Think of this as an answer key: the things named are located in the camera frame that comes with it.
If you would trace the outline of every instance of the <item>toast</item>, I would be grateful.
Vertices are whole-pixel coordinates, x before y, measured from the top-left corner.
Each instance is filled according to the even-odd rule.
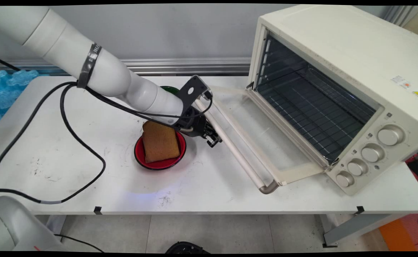
[[[180,156],[176,131],[171,127],[147,121],[142,125],[145,162],[162,161]]]

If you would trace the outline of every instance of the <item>floor tile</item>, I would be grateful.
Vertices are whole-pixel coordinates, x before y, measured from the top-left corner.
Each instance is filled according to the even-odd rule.
[[[267,215],[152,215],[147,253],[188,241],[210,253],[273,253]]]
[[[316,215],[269,215],[276,253],[326,252],[323,227]]]
[[[323,248],[323,226],[318,215],[269,215],[276,253],[388,251],[380,231]]]
[[[104,252],[144,253],[150,215],[68,215],[61,234],[85,241]],[[90,246],[62,239],[74,252],[97,252]]]

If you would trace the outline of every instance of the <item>table surface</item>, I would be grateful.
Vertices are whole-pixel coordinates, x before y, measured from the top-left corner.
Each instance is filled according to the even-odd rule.
[[[147,77],[159,86],[181,88],[186,76]],[[246,77],[202,77],[207,85],[245,88]],[[0,121],[0,153],[18,133],[41,98],[72,77],[38,77]],[[67,131],[59,111],[58,90],[42,105],[33,122],[0,165],[0,188],[25,192],[40,200],[61,200],[83,187],[101,170],[101,162]],[[219,143],[210,148],[202,138],[185,136],[187,151],[174,167],[150,171],[133,153],[145,120],[71,89],[65,100],[67,118],[85,143],[106,160],[104,174],[90,187],[58,205],[18,199],[34,214],[150,213],[418,213],[418,182],[404,163],[384,172],[354,196],[346,195],[326,174],[261,194]],[[272,180],[260,174],[265,182]]]

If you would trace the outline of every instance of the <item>green bowl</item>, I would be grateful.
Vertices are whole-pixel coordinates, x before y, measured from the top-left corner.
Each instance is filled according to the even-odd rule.
[[[177,92],[179,91],[177,88],[173,87],[173,86],[160,86],[162,89],[168,91],[169,93],[176,95]]]

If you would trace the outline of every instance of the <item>oven door handle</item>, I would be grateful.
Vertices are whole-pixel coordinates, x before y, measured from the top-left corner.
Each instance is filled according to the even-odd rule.
[[[195,101],[195,104],[200,110],[206,109],[206,106],[204,106],[204,104],[199,99]],[[269,193],[274,192],[274,190],[276,190],[280,186],[279,183],[273,180],[271,184],[266,186],[266,184],[263,182],[260,176],[258,176],[258,174],[253,169],[253,167],[248,163],[247,159],[245,159],[245,157],[242,155],[239,149],[234,145],[234,143],[226,135],[225,131],[218,124],[218,122],[215,120],[212,114],[210,114],[210,112],[206,112],[204,115],[206,116],[206,119],[210,122],[214,130],[217,132],[218,136],[223,140],[223,142],[227,145],[227,147],[233,153],[233,155],[235,156],[239,164],[243,167],[246,174],[253,181],[253,183],[259,189],[259,191],[262,192],[263,194],[269,194]]]

